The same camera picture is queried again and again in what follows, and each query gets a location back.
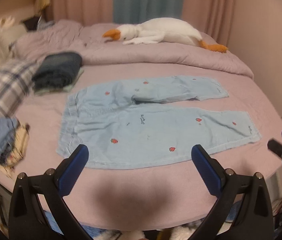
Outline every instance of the pile of clothes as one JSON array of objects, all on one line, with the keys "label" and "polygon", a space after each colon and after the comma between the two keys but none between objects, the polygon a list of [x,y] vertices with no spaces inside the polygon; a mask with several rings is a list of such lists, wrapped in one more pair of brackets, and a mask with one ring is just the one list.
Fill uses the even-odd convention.
[{"label": "pile of clothes", "polygon": [[83,73],[81,66],[82,57],[75,52],[48,55],[32,77],[35,94],[70,92]]},{"label": "pile of clothes", "polygon": [[14,166],[23,159],[29,140],[29,125],[16,118],[0,118],[0,170],[12,179]]}]

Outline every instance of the stuffed goose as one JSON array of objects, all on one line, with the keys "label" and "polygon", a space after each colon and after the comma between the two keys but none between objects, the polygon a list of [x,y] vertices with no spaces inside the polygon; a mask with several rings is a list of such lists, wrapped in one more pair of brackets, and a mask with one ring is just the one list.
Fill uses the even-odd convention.
[{"label": "stuffed goose", "polygon": [[175,18],[155,18],[136,25],[124,24],[107,31],[102,37],[123,41],[123,44],[152,44],[165,41],[202,47],[218,52],[228,50],[227,47],[220,44],[206,44],[197,29],[193,28],[189,23]]}]

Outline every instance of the plaid fabric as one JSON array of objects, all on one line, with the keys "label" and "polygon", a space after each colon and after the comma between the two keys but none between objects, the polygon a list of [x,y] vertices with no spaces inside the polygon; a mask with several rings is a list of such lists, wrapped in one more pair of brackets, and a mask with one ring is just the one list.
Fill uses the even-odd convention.
[{"label": "plaid fabric", "polygon": [[32,86],[35,62],[8,60],[0,67],[0,117],[11,117]]}]

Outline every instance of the white plush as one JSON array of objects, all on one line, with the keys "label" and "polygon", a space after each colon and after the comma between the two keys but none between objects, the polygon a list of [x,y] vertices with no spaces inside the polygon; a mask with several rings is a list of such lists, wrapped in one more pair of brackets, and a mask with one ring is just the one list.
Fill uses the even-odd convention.
[{"label": "white plush", "polygon": [[110,30],[104,34],[104,37],[123,41],[123,44],[151,44],[166,41],[199,46],[199,41],[202,40],[197,29],[175,18],[155,18],[137,25],[124,24],[117,30],[118,35]]},{"label": "white plush", "polygon": [[194,233],[194,228],[187,228],[178,226],[173,228],[170,236],[170,240],[188,240],[189,237]]}]

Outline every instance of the folded dark blue clothing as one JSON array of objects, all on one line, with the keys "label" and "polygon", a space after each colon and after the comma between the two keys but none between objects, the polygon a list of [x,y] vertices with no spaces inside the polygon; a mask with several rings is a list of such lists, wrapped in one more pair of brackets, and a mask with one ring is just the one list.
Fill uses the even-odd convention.
[{"label": "folded dark blue clothing", "polygon": [[35,90],[63,88],[70,85],[78,75],[82,57],[75,52],[48,55],[32,77]]}]

